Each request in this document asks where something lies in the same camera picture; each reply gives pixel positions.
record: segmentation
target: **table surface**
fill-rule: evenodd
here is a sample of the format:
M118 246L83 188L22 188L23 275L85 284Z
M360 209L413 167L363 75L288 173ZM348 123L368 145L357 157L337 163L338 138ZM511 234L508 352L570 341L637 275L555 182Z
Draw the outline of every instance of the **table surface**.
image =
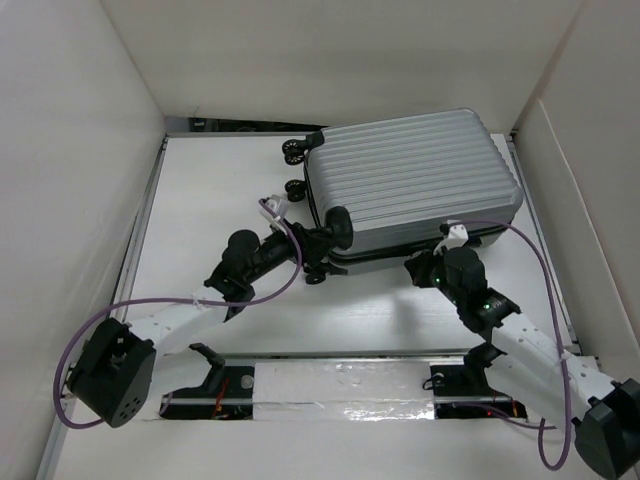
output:
M287 180L302 177L301 166L282 160L285 139L169 139L132 298L189 296L209 277L234 231L248 228L260 237L270 233L257 200L283 194ZM493 140L514 169L504 136ZM306 201L292 204L288 219L313 225ZM539 245L526 203L513 224ZM541 269L529 247L507 232L479 254L490 284L553 335ZM278 289L292 270L287 264L256 282L257 297ZM160 308L135 307L128 320ZM569 345L564 322L562 334ZM439 292L413 287L402 267L328 277L315 286L300 277L277 299L247 308L232 321L202 332L198 341L227 354L429 354L465 351L481 343Z

